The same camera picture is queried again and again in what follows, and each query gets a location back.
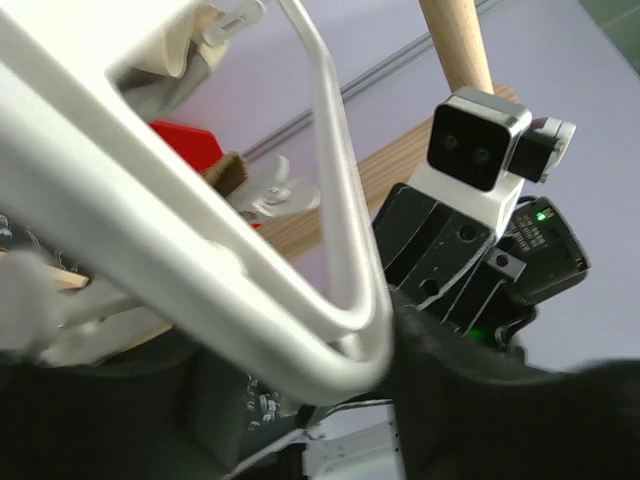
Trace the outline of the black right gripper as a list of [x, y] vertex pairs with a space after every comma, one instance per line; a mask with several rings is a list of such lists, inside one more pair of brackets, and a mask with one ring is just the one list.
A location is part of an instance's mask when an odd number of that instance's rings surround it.
[[486, 225], [398, 183], [373, 229], [387, 282], [457, 333], [506, 350], [536, 318], [515, 290], [525, 262], [498, 248]]

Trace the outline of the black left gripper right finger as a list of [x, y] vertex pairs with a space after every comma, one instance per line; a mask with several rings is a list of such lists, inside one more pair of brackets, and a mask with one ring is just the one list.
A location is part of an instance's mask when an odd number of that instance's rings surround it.
[[635, 479], [639, 364], [526, 366], [391, 294], [387, 376], [410, 479]]

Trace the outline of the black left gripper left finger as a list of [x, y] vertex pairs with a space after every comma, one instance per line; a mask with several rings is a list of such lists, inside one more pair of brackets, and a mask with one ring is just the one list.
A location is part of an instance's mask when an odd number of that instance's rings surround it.
[[220, 479], [294, 428], [275, 395], [181, 339], [95, 366], [1, 359], [5, 479]]

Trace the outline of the white plastic clip hanger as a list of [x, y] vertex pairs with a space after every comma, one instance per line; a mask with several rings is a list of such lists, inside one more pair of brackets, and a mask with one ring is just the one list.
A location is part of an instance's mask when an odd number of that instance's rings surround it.
[[392, 308], [331, 55], [285, 1], [312, 66], [329, 297], [125, 103], [112, 77], [188, 1], [1, 5], [1, 209], [297, 401], [373, 389]]

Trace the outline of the wooden clothes rack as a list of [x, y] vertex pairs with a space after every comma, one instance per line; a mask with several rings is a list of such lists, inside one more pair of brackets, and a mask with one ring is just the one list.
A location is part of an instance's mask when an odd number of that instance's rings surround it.
[[[471, 2], [424, 1], [421, 8], [452, 90], [473, 86], [513, 99], [511, 90], [492, 83], [478, 17]], [[427, 146], [435, 140], [433, 122], [425, 120], [359, 163], [368, 208], [380, 207], [393, 185], [410, 183], [430, 193], [443, 191], [457, 209], [467, 208], [471, 216], [502, 236], [521, 192], [521, 179], [506, 174], [490, 192], [469, 189], [466, 185], [446, 186], [443, 174], [426, 162]], [[258, 231], [289, 261], [321, 242], [319, 214], [315, 210], [270, 220]], [[91, 362], [99, 356], [145, 343], [169, 328], [169, 324], [146, 310], [130, 311], [63, 330], [54, 351], [71, 353], [83, 363]]]

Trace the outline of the brown striped sock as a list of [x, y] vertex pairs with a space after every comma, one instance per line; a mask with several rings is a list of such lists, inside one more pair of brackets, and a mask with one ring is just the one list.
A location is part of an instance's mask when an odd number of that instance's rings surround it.
[[238, 152], [228, 152], [201, 176], [218, 194], [228, 197], [248, 179], [248, 164]]

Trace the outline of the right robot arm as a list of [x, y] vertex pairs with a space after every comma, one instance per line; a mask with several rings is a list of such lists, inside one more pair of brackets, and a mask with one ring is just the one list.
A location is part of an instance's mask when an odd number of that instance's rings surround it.
[[420, 310], [499, 352], [576, 286], [587, 254], [546, 197], [517, 200], [506, 234], [407, 184], [396, 184], [373, 229], [387, 281]]

